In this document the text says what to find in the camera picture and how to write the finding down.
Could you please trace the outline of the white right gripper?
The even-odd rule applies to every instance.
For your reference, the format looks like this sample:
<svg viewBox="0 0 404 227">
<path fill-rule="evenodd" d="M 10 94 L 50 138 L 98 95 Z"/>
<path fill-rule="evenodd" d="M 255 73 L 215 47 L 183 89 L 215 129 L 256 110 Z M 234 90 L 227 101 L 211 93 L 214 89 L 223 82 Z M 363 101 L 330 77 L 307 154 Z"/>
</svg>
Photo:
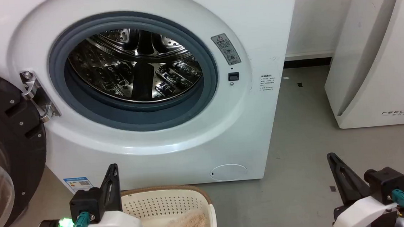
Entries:
<svg viewBox="0 0 404 227">
<path fill-rule="evenodd" d="M 369 186 L 335 153 L 326 156 L 343 206 L 333 227 L 401 227 L 397 204 L 389 194 L 384 204 L 370 196 Z"/>
</svg>

